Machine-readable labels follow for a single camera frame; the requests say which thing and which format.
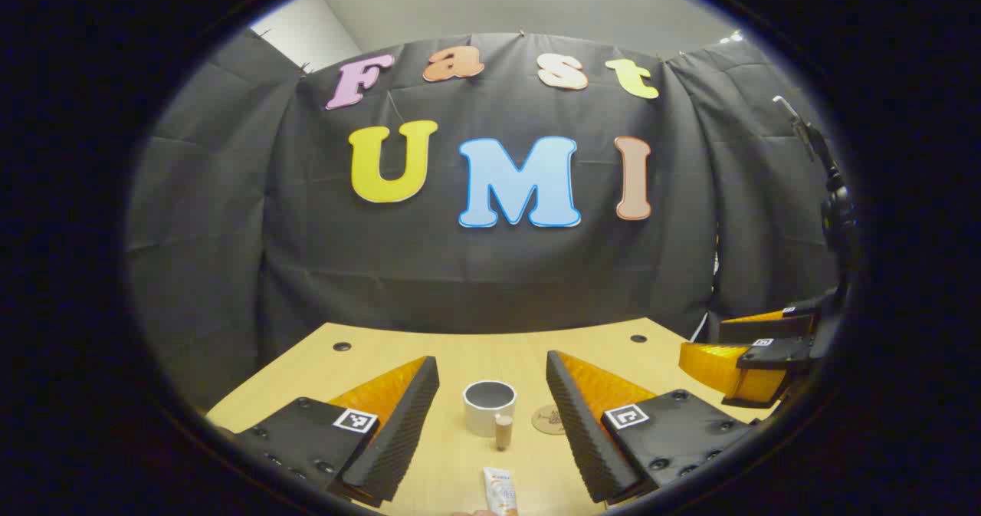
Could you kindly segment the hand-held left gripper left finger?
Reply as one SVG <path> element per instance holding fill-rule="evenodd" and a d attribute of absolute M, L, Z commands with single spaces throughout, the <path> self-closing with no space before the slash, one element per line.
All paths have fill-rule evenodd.
<path fill-rule="evenodd" d="M 433 356 L 343 393 L 298 381 L 283 393 L 243 386 L 218 405 L 218 431 L 264 474 L 305 495 L 381 505 L 395 498 L 438 388 Z"/>

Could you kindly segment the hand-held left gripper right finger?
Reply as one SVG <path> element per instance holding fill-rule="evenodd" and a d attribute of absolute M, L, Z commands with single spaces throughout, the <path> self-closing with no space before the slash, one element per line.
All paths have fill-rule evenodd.
<path fill-rule="evenodd" d="M 617 504 L 683 480 L 757 425 L 684 388 L 652 393 L 558 350 L 547 352 L 546 381 L 594 502 Z"/>

